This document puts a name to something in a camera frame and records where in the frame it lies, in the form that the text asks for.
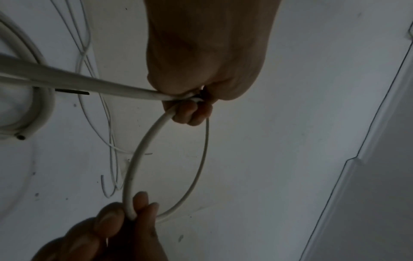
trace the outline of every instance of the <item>hand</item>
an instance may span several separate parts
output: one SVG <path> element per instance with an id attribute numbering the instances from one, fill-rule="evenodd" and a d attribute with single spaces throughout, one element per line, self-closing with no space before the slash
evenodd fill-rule
<path id="1" fill-rule="evenodd" d="M 146 192 L 137 193 L 133 205 L 135 221 L 125 219 L 122 204 L 109 204 L 46 244 L 32 261 L 167 261 L 155 231 L 159 205 L 149 205 Z"/>
<path id="2" fill-rule="evenodd" d="M 241 96 L 264 63 L 280 0 L 145 0 L 148 80 L 158 91 L 182 94 L 203 87 L 205 102 L 184 101 L 174 120 L 191 126 L 218 99 Z M 164 102 L 168 109 L 173 102 Z"/>

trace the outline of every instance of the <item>person's left hand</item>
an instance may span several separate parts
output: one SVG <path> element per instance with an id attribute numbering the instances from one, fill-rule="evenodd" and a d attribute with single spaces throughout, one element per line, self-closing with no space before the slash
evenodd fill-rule
<path id="1" fill-rule="evenodd" d="M 149 205 L 146 192 L 137 193 L 133 205 L 135 221 L 125 218 L 121 203 L 109 204 L 47 243 L 32 261 L 167 261 L 155 231 L 159 205 Z"/>

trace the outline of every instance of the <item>floor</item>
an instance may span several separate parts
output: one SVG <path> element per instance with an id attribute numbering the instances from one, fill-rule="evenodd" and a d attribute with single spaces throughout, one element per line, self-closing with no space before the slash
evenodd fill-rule
<path id="1" fill-rule="evenodd" d="M 85 2 L 101 78 L 150 88 L 143 3 Z M 53 66 L 73 70 L 75 45 L 48 0 L 1 0 L 0 10 Z M 281 4 L 258 80 L 240 99 L 216 104 L 200 183 L 158 226 L 171 260 L 299 260 L 406 54 L 412 17 L 408 0 Z M 103 131 L 96 98 L 88 105 Z M 162 113 L 153 101 L 110 97 L 109 105 L 118 145 L 128 150 Z M 202 127 L 169 123 L 151 145 L 136 190 L 148 191 L 161 209 L 170 207 L 195 175 L 203 135 Z M 1 196 L 2 204 L 19 192 L 15 185 L 27 173 L 32 176 L 21 202 L 1 221 L 2 260 L 29 259 L 75 222 L 120 200 L 120 194 L 106 200 L 100 190 L 100 175 L 109 173 L 108 148 L 87 125 L 76 96 L 58 94 L 47 126 L 30 141 L 7 146 L 0 147 L 1 173 L 13 176 L 1 178 L 14 191 Z M 23 152 L 25 164 L 13 157 Z"/>

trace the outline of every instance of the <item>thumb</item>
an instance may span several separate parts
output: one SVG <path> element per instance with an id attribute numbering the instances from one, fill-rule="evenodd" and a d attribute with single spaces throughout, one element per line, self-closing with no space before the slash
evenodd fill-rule
<path id="1" fill-rule="evenodd" d="M 136 260 L 167 261 L 155 230 L 158 203 L 152 203 L 138 213 L 133 235 L 133 252 Z"/>

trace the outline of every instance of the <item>white surface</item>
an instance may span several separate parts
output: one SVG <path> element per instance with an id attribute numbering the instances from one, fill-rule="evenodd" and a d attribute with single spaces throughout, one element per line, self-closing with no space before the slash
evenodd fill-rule
<path id="1" fill-rule="evenodd" d="M 102 78 L 150 88 L 143 3 L 87 2 Z M 258 80 L 240 99 L 216 104 L 200 183 L 159 227 L 171 260 L 299 259 L 396 75 L 412 18 L 408 0 L 283 1 Z M 162 112 L 147 101 L 110 103 L 127 149 Z M 196 170 L 202 131 L 171 123 L 137 190 L 164 209 L 176 202 Z"/>
<path id="2" fill-rule="evenodd" d="M 412 260 L 412 66 L 410 51 L 388 105 L 391 113 L 376 123 L 380 131 L 367 145 L 373 149 L 343 174 L 303 260 Z"/>
<path id="3" fill-rule="evenodd" d="M 48 1 L 0 3 L 51 65 L 73 70 L 76 47 Z M 87 6 L 101 77 L 150 88 L 143 3 L 89 0 Z M 408 0 L 281 4 L 260 77 L 242 98 L 214 107 L 200 184 L 175 219 L 158 228 L 171 260 L 299 259 L 407 51 L 412 14 Z M 29 191 L 1 221 L 0 260 L 29 259 L 108 203 L 98 184 L 100 174 L 109 173 L 108 148 L 73 106 L 76 96 L 58 94 L 57 102 L 52 120 L 32 140 L 36 175 Z M 162 113 L 160 103 L 110 102 L 118 145 L 135 149 Z M 98 104 L 90 102 L 91 115 L 104 130 Z M 203 127 L 170 123 L 152 146 L 137 189 L 170 207 L 195 175 L 203 137 Z M 29 166 L 30 155 L 22 165 Z M 2 177 L 14 170 L 1 166 Z"/>

